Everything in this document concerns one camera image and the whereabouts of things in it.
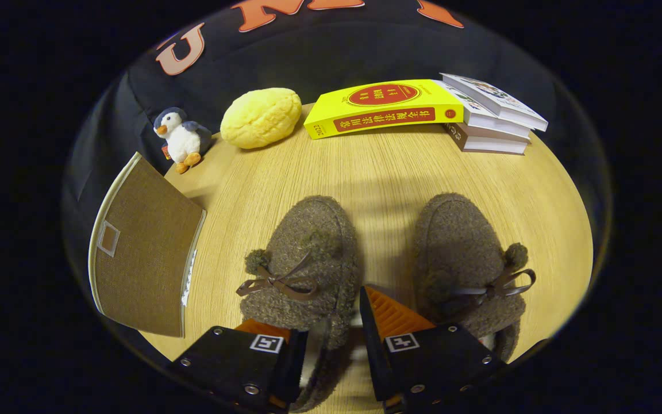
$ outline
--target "brown folder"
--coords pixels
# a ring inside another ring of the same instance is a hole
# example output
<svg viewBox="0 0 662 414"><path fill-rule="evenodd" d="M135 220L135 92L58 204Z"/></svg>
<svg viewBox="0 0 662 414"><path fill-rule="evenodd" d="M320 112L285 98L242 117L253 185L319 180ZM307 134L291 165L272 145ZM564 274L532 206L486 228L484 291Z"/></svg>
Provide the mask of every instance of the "brown folder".
<svg viewBox="0 0 662 414"><path fill-rule="evenodd" d="M184 336L181 298L205 217L134 153L103 199L91 234L88 274L97 309L127 327Z"/></svg>

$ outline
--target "penguin plush toy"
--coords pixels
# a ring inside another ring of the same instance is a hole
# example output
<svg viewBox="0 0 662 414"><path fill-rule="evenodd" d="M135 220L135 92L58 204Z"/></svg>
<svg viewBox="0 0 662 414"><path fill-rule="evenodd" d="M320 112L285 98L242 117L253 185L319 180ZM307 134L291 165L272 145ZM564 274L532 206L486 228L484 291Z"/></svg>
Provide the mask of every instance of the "penguin plush toy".
<svg viewBox="0 0 662 414"><path fill-rule="evenodd" d="M212 142L209 129L186 118L186 111L170 107L157 116L153 128L158 137L167 141L168 154L178 174L199 163Z"/></svg>

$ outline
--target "slipper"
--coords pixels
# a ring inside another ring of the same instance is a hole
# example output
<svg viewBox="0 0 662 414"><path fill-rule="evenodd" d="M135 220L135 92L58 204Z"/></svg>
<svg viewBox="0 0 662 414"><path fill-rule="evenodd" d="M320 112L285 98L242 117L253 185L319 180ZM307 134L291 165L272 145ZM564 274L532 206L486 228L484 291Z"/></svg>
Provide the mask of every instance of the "slipper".
<svg viewBox="0 0 662 414"><path fill-rule="evenodd" d="M536 281L528 249L504 251L494 229L473 202L439 194L415 224L415 298L418 312L436 324L460 323L504 362L520 333L525 301L519 295ZM530 285L515 287L522 273Z"/></svg>
<svg viewBox="0 0 662 414"><path fill-rule="evenodd" d="M250 252L246 271L259 278L237 289L244 320L310 331L302 391L292 412L322 403L341 376L336 360L349 336L360 286L355 230L331 197L298 202L279 223L267 248Z"/></svg>

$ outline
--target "table surface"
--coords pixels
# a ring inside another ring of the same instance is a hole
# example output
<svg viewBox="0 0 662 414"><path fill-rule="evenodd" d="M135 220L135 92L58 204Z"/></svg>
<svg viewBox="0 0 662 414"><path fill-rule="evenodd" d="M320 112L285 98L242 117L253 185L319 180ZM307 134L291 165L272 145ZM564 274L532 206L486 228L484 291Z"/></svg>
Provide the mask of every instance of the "table surface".
<svg viewBox="0 0 662 414"><path fill-rule="evenodd" d="M525 314L517 358L552 336L583 298L591 278L593 246L586 209L554 154L537 137L525 156L461 152L441 125L372 129L312 140L302 121L268 147L245 150L220 139L199 165L165 175L207 211L186 307L186 337L142 332L176 359L213 325L241 323L234 291L251 276L244 256L264 248L284 214L299 200L332 196L357 230L363 283L413 307L413 226L431 197L457 192L489 220L502 246L522 242L538 281L522 296ZM528 281L522 276L517 283ZM311 412L378 414L357 315L352 363L333 395Z"/></svg>

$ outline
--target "orange gripper pad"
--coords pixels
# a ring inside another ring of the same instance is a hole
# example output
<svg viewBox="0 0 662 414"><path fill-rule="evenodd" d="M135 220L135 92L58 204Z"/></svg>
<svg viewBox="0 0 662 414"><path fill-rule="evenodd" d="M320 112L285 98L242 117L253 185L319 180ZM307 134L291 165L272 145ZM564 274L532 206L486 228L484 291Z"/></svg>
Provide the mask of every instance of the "orange gripper pad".
<svg viewBox="0 0 662 414"><path fill-rule="evenodd" d="M386 294L369 286L365 286L364 290L370 298L372 314L375 315L375 323L378 326L379 340L384 340L387 336L409 334L436 327L430 320Z"/></svg>
<svg viewBox="0 0 662 414"><path fill-rule="evenodd" d="M249 332L250 334L261 334L270 336L282 336L286 342L290 340L290 330L285 328L273 327L266 323L257 322L254 319L247 319L235 331Z"/></svg>

